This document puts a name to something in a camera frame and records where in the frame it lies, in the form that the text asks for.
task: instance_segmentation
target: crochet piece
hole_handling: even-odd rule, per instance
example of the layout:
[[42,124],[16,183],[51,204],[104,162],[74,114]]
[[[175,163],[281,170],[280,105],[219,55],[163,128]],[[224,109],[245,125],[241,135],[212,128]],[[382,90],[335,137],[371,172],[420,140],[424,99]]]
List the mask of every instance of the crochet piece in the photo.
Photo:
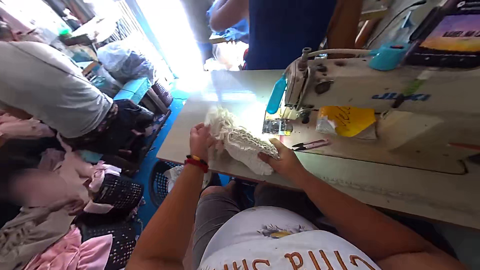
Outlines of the crochet piece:
[[205,124],[212,125],[210,133],[217,140],[216,149],[220,152],[226,149],[231,157],[247,165],[256,174],[272,174],[272,167],[261,161],[257,155],[263,152],[278,159],[275,146],[237,126],[235,119],[235,115],[222,107],[211,109],[207,113]]

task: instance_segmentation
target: hand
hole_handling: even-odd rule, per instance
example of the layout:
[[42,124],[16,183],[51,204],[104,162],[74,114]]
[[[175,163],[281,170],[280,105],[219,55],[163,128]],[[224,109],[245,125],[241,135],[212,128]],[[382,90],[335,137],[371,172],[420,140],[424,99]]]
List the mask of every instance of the hand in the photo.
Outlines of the hand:
[[258,153],[258,158],[270,165],[270,167],[283,177],[296,182],[296,179],[302,177],[307,170],[300,163],[300,160],[292,149],[286,147],[277,139],[270,139],[270,142],[278,150],[280,158],[276,160],[262,152]]
[[210,135],[210,125],[197,124],[190,130],[190,154],[208,162],[208,148],[214,141]]

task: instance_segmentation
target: thread snips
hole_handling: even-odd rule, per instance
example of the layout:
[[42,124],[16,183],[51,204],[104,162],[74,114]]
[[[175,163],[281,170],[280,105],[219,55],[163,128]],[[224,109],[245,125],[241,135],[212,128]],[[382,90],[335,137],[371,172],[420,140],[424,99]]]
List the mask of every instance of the thread snips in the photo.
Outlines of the thread snips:
[[327,146],[329,144],[330,142],[327,139],[321,139],[311,143],[298,143],[298,144],[292,145],[293,147],[292,149],[293,151],[304,151],[304,150],[310,150],[310,149]]

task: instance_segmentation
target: blue shirt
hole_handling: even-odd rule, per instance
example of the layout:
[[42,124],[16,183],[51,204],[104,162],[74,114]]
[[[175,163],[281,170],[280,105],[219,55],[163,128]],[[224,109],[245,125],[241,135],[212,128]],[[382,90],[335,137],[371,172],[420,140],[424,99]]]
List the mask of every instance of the blue shirt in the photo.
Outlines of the blue shirt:
[[285,69],[304,47],[317,50],[336,0],[249,0],[247,70]]

